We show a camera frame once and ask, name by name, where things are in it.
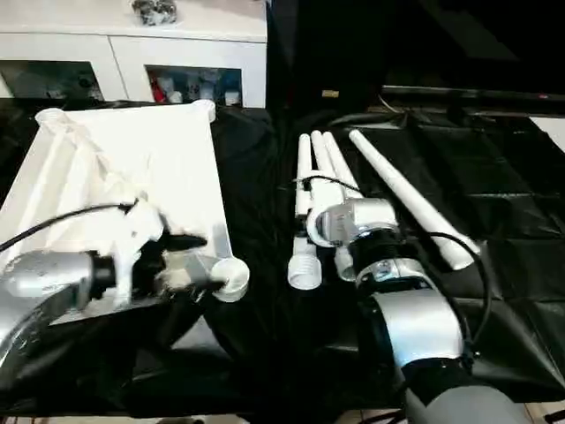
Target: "black cable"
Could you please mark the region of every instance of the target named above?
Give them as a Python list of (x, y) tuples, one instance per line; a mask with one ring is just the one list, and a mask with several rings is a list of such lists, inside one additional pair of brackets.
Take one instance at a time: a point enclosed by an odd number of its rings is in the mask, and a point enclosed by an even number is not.
[(42, 223), (38, 223), (32, 228), (25, 230), (22, 233), (18, 234), (17, 236), (12, 237), (9, 240), (2, 243), (0, 245), (0, 253), (14, 246), (16, 243), (20, 242), (21, 240), (33, 236), (37, 231), (44, 230), (45, 228), (48, 228), (55, 223), (64, 221), (65, 219), (73, 218), (75, 216), (80, 216), (84, 214), (89, 214), (92, 212), (98, 212), (100, 210), (113, 209), (113, 208), (118, 208), (120, 210), (123, 210), (124, 212), (128, 212), (133, 207), (133, 205), (134, 203), (110, 203), (105, 205), (95, 205), (83, 209), (73, 210), (72, 212), (67, 212), (66, 214), (62, 214), (59, 216), (55, 216), (46, 221), (43, 221)]
[(361, 193), (363, 195), (363, 197), (369, 197), (366, 196), (358, 187), (355, 187), (354, 185), (351, 184), (347, 184), (345, 181), (342, 181), (341, 179), (338, 178), (334, 178), (334, 177), (328, 177), (326, 175), (312, 175), (310, 177), (306, 177), (306, 178), (302, 178), (302, 179), (293, 179), (292, 181), (295, 183), (302, 183), (305, 186), (310, 185), (310, 181), (312, 181), (313, 179), (325, 179), (327, 181), (330, 181), (332, 183), (337, 183), (340, 186), (344, 186), (345, 188), (349, 188), (350, 190), (357, 192), (357, 193)]
[(457, 238), (456, 236), (439, 231), (426, 232), (426, 235), (430, 237), (441, 237), (456, 242), (465, 250), (465, 252), (467, 252), (471, 256), (471, 258), (477, 265), (478, 275), (480, 276), (483, 284), (483, 307), (480, 322), (478, 323), (478, 326), (471, 337), (471, 341), (475, 345), (485, 330), (486, 323), (488, 322), (493, 308), (493, 284), (488, 276), (488, 273), (486, 272), (485, 263), (478, 254), (473, 252), (473, 250), (469, 246), (467, 246), (464, 241)]

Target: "white pipe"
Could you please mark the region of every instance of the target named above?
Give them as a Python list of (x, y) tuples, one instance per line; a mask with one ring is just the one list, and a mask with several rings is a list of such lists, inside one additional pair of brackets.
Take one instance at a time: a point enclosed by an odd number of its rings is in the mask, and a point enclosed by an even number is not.
[(328, 177), (335, 178), (334, 166), (329, 158), (329, 152), (326, 149), (326, 142), (324, 141), (321, 132), (314, 131), (312, 133), (312, 145), (314, 147), (314, 154), (316, 155), (318, 169)]
[[(373, 166), (396, 197), (412, 213), (419, 224), (428, 232), (445, 232), (461, 239), (473, 252), (479, 253), (478, 246), (457, 231), (445, 217), (376, 149), (359, 131), (350, 132), (350, 139)], [(473, 263), (471, 256), (456, 242), (446, 238), (433, 237), (440, 253), (452, 269), (463, 269)]]
[[(354, 186), (355, 188), (359, 188), (357, 181), (353, 177), (351, 173), (350, 167), (345, 162), (343, 158), (342, 151), (337, 146), (335, 142), (334, 135), (331, 132), (324, 132), (323, 134), (324, 142), (326, 144), (326, 150), (329, 154), (329, 159), (334, 167), (335, 176), (337, 179), (343, 181), (344, 183), (349, 184), (350, 186)], [(356, 192), (355, 190), (351, 190), (349, 188), (343, 187), (343, 192), (345, 197), (349, 198), (356, 198), (360, 199), (363, 195), (360, 192)]]
[[(310, 137), (301, 134), (298, 139), (298, 166), (297, 166), (297, 197), (296, 216), (306, 216), (311, 207), (311, 193), (305, 191), (300, 180), (312, 174), (312, 151)], [(308, 242), (307, 237), (296, 237), (292, 247), (292, 257), (289, 261), (289, 284), (299, 290), (312, 290), (321, 284), (321, 264), (316, 256), (316, 246)]]
[[(344, 183), (358, 188), (357, 181), (351, 173), (350, 167), (343, 158), (342, 151), (335, 142), (334, 135), (331, 132), (323, 133), (323, 140), (326, 150), (329, 154), (329, 160), (334, 168), (335, 177)], [(361, 199), (363, 195), (360, 192), (351, 190), (350, 188), (341, 187), (345, 198)], [(347, 246), (339, 246), (335, 250), (334, 264), (337, 275), (343, 281), (355, 281), (355, 269), (353, 268), (353, 258), (350, 255)]]
[(296, 216), (305, 216), (310, 208), (310, 192), (304, 190), (302, 180), (309, 177), (312, 173), (312, 152), (310, 137), (308, 134), (301, 134), (298, 139), (298, 166), (297, 166), (297, 198)]
[[(321, 132), (312, 132), (312, 145), (316, 156), (316, 163), (318, 164), (318, 171), (313, 172), (312, 175), (335, 178), (334, 165), (332, 165), (329, 152), (326, 149), (326, 142)], [(322, 178), (313, 179), (311, 186), (313, 206), (306, 221), (308, 236), (310, 240), (318, 246), (334, 247), (334, 245), (325, 240), (318, 232), (318, 218), (326, 212), (328, 208), (343, 202), (342, 187), (337, 183)]]

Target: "floor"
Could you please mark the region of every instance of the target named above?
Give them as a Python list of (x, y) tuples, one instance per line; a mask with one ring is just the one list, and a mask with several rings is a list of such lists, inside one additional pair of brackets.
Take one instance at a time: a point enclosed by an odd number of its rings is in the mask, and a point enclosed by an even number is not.
[[(526, 414), (534, 424), (546, 424), (544, 415), (565, 409), (565, 401), (553, 402), (548, 404), (528, 404), (525, 405)], [(385, 413), (381, 410), (348, 411), (335, 424), (358, 424), (362, 419), (367, 419)], [(235, 415), (211, 415), (206, 417), (193, 417), (201, 420), (205, 424), (245, 424)], [(5, 424), (155, 424), (158, 418), (135, 420), (127, 417), (51, 417), (51, 418), (22, 418), (10, 417)], [(167, 420), (167, 424), (190, 424), (191, 420)]]

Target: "black tablecloth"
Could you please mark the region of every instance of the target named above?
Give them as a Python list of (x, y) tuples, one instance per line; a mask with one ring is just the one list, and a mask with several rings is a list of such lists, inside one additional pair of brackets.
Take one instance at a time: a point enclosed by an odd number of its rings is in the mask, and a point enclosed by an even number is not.
[[(0, 103), (3, 195), (34, 137), (33, 115), (47, 106)], [(403, 226), (416, 228), (347, 139), (349, 128), (367, 122), (391, 123), (363, 131), (482, 247), (495, 290), (473, 373), (516, 401), (565, 398), (565, 155), (524, 118), (455, 124), (432, 114), (333, 117), (218, 110), (213, 135), (223, 203), (234, 254), (251, 269), (249, 292), (236, 304), (208, 299), (196, 308), (176, 299), (51, 327), (18, 385), (0, 397), (0, 409), (135, 416), (278, 411), (268, 419), (275, 422), (296, 421), (305, 411), (320, 420), (393, 405), (389, 382), (358, 349), (352, 285), (335, 277), (331, 261), (316, 291), (293, 291), (286, 282), (294, 223), (290, 180), (302, 131), (331, 129), (360, 187), (388, 197)], [(433, 246), (423, 250), (446, 271), (444, 283), (472, 326), (482, 297), (476, 270), (447, 272)]]

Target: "glass cabinet door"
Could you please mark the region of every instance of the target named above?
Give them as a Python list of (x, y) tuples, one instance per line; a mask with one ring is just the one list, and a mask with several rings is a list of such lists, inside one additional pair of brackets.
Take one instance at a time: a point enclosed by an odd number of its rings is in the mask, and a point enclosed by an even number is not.
[(226, 106), (243, 104), (240, 69), (157, 65), (145, 68), (155, 102), (208, 99)]
[(89, 62), (0, 62), (0, 76), (12, 97), (104, 100)]
[(0, 97), (127, 99), (109, 38), (0, 34)]
[(267, 44), (110, 37), (130, 100), (264, 108)]

